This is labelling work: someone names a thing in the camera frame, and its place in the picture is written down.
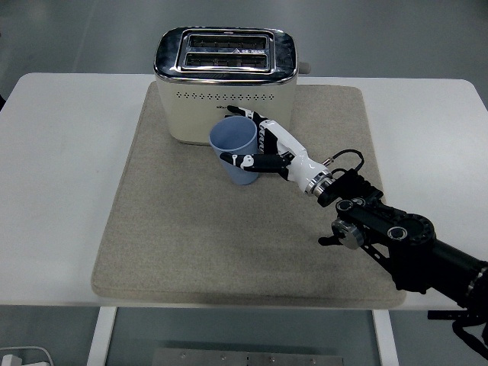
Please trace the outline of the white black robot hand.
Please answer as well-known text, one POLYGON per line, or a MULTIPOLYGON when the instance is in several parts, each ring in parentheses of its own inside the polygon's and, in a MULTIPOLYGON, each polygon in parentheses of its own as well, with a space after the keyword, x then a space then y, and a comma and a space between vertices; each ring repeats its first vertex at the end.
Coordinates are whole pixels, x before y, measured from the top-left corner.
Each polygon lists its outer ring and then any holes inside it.
POLYGON ((302 192, 316 196, 334 182, 327 167, 313 161, 307 149, 278 122, 246 108, 229 105, 227 110, 255 123, 258 153, 223 152, 221 160, 247 172, 277 173, 283 179, 297 183, 302 192))

